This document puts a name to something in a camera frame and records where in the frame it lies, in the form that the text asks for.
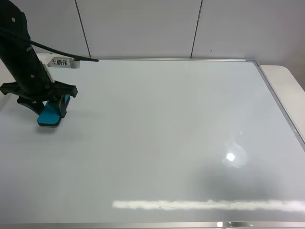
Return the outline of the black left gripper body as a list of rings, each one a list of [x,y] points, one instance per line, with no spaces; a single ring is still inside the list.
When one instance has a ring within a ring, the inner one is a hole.
[[[50,79],[31,45],[25,14],[9,0],[0,2],[0,59],[15,79],[0,87],[3,94],[50,100],[78,93],[76,86]]]

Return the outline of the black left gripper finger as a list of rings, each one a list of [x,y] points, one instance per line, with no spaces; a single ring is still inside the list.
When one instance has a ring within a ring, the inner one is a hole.
[[[38,100],[38,101],[32,101],[23,97],[18,97],[17,99],[17,103],[20,105],[23,105],[27,108],[29,108],[30,110],[32,110],[34,113],[36,113],[37,115],[40,115],[43,111],[43,109],[45,108],[44,102],[46,100]]]
[[[60,118],[64,118],[66,116],[67,106],[69,102],[70,102],[69,95],[60,96],[57,98],[57,101],[54,102],[54,110]]]

